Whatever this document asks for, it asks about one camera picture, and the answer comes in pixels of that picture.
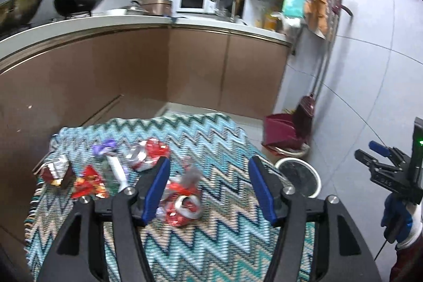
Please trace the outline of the blue gloved right hand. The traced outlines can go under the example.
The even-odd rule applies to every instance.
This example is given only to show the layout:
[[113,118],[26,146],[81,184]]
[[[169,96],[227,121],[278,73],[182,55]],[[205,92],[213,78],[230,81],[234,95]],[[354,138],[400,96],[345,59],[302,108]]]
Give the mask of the blue gloved right hand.
[[384,203],[381,227],[386,229],[387,241],[397,242],[397,250],[411,248],[422,234],[422,204],[392,193]]

